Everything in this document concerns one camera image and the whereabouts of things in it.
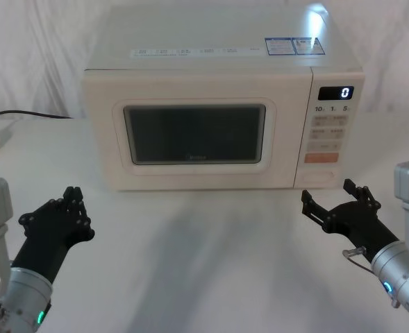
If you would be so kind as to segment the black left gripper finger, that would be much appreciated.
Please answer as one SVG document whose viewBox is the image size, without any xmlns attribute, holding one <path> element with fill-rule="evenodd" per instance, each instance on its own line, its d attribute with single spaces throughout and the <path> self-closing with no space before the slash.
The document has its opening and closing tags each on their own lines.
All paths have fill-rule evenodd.
<svg viewBox="0 0 409 333">
<path fill-rule="evenodd" d="M 21 215 L 19 218 L 19 224 L 24 228 L 30 228 L 33 224 L 38 222 L 66 217 L 70 212 L 69 206 L 72 202 L 73 194 L 74 188 L 67 187 L 62 198 L 50 199 L 35 211 Z"/>
<path fill-rule="evenodd" d="M 83 194 L 80 187 L 73 189 L 72 208 L 76 216 L 76 237 L 78 241 L 90 241 L 94 238 L 95 232 L 91 228 L 91 218 L 87 215 L 87 210 L 83 201 Z"/>
</svg>

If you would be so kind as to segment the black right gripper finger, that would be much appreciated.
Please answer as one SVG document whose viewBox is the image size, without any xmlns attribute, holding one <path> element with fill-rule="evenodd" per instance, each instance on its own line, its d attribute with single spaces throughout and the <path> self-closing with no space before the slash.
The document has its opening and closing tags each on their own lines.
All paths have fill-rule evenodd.
<svg viewBox="0 0 409 333">
<path fill-rule="evenodd" d="M 343 189 L 357 202 L 371 210 L 379 210 L 381 204 L 374 198 L 368 186 L 358 187 L 351 179 L 344 180 Z"/>
<path fill-rule="evenodd" d="M 301 202 L 303 204 L 302 214 L 319 225 L 325 233 L 333 233 L 334 218 L 333 214 L 316 203 L 309 191 L 303 190 L 301 193 Z"/>
</svg>

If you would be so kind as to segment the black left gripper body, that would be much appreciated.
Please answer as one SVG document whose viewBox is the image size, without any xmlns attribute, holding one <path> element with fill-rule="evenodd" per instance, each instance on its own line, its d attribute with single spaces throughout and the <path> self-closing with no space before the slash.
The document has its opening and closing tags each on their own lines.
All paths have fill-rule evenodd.
<svg viewBox="0 0 409 333">
<path fill-rule="evenodd" d="M 69 249 L 78 241 L 81 220 L 50 209 L 23 214 L 19 224 L 26 239 L 12 267 L 32 271 L 53 283 Z"/>
</svg>

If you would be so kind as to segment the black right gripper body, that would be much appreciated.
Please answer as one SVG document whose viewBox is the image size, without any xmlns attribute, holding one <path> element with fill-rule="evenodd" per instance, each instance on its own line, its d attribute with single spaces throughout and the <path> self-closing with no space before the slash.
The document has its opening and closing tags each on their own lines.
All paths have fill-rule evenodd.
<svg viewBox="0 0 409 333">
<path fill-rule="evenodd" d="M 376 209 L 358 201 L 333 208 L 325 221 L 325 232 L 345 236 L 356 248 L 365 248 L 365 258 L 373 259 L 387 245 L 399 239 L 378 219 Z"/>
</svg>

